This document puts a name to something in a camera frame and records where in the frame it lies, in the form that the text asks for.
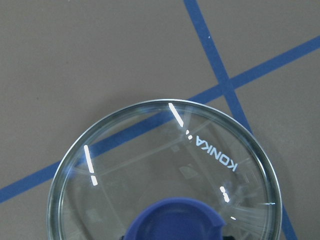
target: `gray floor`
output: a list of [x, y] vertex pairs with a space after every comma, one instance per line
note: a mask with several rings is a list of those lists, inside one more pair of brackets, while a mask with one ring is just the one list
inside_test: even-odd
[[[316, 37], [319, 48], [318, 1], [198, 3], [230, 78]], [[119, 108], [218, 84], [183, 1], [3, 0], [0, 22], [1, 189], [59, 161]], [[290, 56], [235, 92], [297, 237], [311, 240], [320, 236], [320, 51]], [[223, 96], [208, 105], [232, 114]], [[1, 239], [47, 238], [50, 184], [1, 203]]]

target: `white brand logo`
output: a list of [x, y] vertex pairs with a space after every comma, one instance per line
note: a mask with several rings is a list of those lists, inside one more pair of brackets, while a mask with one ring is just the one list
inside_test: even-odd
[[207, 141], [201, 140], [199, 136], [196, 136], [195, 145], [201, 147], [202, 150], [206, 150], [206, 153], [210, 156], [214, 155], [214, 158], [219, 161], [221, 164], [225, 165], [228, 169], [232, 169], [234, 172], [237, 169], [238, 163], [234, 163], [234, 161], [228, 157], [227, 155], [223, 154], [221, 151], [218, 151], [214, 146], [209, 145]]

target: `round glass cover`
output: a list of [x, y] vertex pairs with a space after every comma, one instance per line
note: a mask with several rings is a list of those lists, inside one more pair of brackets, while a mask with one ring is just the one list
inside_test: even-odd
[[225, 237], [279, 238], [279, 185], [260, 145], [224, 113], [175, 99], [129, 106], [83, 133], [53, 179], [48, 237], [119, 240], [144, 209], [174, 197], [212, 207]]

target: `tiled floor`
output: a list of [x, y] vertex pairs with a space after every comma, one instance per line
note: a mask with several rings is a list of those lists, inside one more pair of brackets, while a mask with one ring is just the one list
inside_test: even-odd
[[[221, 59], [231, 80], [213, 71], [183, 1], [0, 3], [1, 239], [46, 239], [51, 179], [28, 176], [103, 116], [160, 98], [206, 103], [250, 126], [297, 238], [320, 236], [320, 4], [198, 3], [214, 64]], [[221, 91], [226, 82], [236, 90]]]

